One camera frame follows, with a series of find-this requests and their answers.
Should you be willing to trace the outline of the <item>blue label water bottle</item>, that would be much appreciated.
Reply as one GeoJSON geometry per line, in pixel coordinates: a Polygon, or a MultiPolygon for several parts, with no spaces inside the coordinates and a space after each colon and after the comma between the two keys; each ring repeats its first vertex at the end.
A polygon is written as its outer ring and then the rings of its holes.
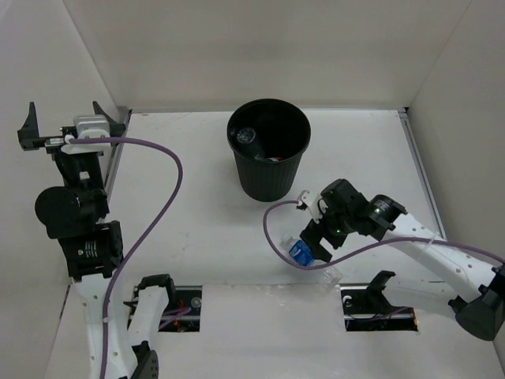
{"type": "MultiPolygon", "coordinates": [[[[299,237],[285,235],[279,244],[279,250],[291,262],[304,267],[323,264],[322,261],[316,261],[313,258],[310,248],[299,237]]],[[[335,266],[310,271],[296,268],[294,271],[297,277],[307,283],[321,283],[329,287],[335,287],[342,280],[342,273],[335,266]]]]}

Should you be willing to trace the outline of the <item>clear unlabelled plastic bottle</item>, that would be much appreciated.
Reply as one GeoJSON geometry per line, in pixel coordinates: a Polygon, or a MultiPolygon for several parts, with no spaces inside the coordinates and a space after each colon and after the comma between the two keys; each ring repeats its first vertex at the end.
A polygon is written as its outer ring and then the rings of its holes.
{"type": "Polygon", "coordinates": [[[236,140],[241,152],[253,159],[265,157],[263,146],[254,128],[245,127],[237,132],[236,140]]]}

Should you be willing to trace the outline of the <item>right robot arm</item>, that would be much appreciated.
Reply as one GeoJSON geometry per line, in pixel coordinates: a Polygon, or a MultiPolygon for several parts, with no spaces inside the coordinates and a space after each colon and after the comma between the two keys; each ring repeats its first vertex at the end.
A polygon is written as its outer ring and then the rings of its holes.
{"type": "Polygon", "coordinates": [[[400,279],[382,271],[369,283],[368,307],[378,313],[391,306],[427,310],[455,320],[480,340],[493,341],[504,323],[504,266],[491,265],[430,231],[392,198],[367,199],[349,181],[338,179],[319,193],[303,191],[297,208],[311,220],[301,232],[315,259],[329,262],[348,235],[370,236],[391,245],[439,278],[438,283],[400,279]]]}

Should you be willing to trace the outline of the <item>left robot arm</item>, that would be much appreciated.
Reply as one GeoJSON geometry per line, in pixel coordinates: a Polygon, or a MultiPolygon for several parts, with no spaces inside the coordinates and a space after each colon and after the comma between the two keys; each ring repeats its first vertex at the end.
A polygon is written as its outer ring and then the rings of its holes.
{"type": "Polygon", "coordinates": [[[132,250],[124,250],[117,221],[107,221],[108,192],[99,164],[109,147],[134,144],[168,153],[160,144],[125,135],[126,127],[95,104],[91,116],[78,116],[60,134],[39,133],[30,106],[17,138],[25,151],[44,149],[63,183],[45,189],[35,213],[49,238],[64,253],[69,278],[83,306],[92,378],[157,378],[159,357],[153,339],[163,315],[174,311],[177,295],[167,274],[144,277],[136,289],[132,315],[126,313],[119,279],[132,250]]]}

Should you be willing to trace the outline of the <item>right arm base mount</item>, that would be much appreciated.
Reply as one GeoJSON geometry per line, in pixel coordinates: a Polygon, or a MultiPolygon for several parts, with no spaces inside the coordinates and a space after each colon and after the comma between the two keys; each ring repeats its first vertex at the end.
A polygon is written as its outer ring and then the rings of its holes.
{"type": "Polygon", "coordinates": [[[417,332],[413,308],[392,306],[366,285],[340,287],[344,325],[347,332],[417,332]]]}

